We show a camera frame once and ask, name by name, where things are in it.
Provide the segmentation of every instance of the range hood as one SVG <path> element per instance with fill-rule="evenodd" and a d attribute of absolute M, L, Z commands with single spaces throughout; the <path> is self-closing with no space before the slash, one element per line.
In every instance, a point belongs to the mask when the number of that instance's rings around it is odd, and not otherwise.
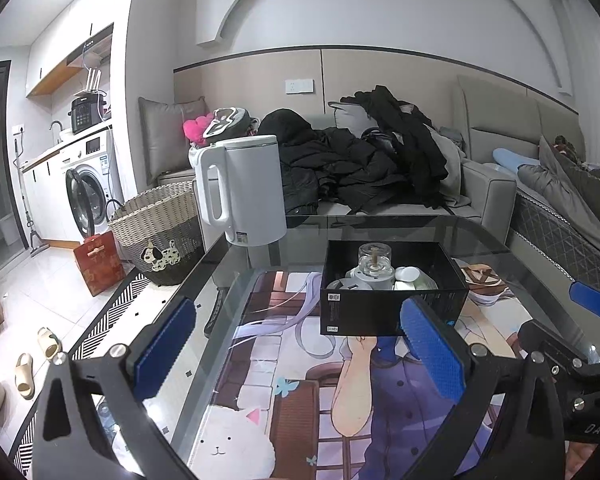
<path fill-rule="evenodd" d="M 97 68 L 111 56 L 111 39 L 113 23 L 94 36 L 91 36 L 81 46 L 76 48 L 66 58 L 67 66 L 76 68 Z"/>

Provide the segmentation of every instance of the washing machine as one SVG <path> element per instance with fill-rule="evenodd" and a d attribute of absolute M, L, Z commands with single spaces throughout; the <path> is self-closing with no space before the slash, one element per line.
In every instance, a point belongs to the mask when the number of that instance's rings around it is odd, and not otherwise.
<path fill-rule="evenodd" d="M 106 128 L 85 137 L 60 154 L 71 209 L 65 219 L 68 237 L 80 241 L 107 231 L 107 211 L 111 215 L 116 209 L 110 200 L 123 202 L 112 131 Z"/>

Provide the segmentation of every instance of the red gift bag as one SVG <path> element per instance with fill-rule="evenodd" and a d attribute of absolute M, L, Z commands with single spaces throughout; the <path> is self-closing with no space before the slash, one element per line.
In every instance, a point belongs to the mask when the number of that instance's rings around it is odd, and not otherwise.
<path fill-rule="evenodd" d="M 74 249 L 74 256 L 92 296 L 97 296 L 125 277 L 111 231 L 87 238 Z"/>

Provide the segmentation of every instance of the open box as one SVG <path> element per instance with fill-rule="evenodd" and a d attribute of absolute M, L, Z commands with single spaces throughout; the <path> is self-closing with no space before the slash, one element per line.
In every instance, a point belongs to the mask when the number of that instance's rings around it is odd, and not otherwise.
<path fill-rule="evenodd" d="M 458 266 L 437 242 L 387 242 L 392 267 L 418 267 L 438 290 L 327 290 L 358 264 L 358 249 L 369 241 L 330 240 L 320 287 L 320 333 L 323 335 L 395 336 L 400 328 L 402 302 L 421 297 L 448 324 L 455 325 L 469 292 Z"/>

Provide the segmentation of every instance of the cartoon cat ear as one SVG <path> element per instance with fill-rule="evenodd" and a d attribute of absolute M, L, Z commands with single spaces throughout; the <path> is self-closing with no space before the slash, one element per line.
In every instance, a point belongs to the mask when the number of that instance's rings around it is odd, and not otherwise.
<path fill-rule="evenodd" d="M 243 412 L 248 412 L 246 414 L 246 417 L 254 424 L 257 425 L 260 423 L 260 409 L 259 408 L 255 408 L 255 409 L 251 410 L 250 412 L 249 412 L 249 410 L 243 410 Z"/>

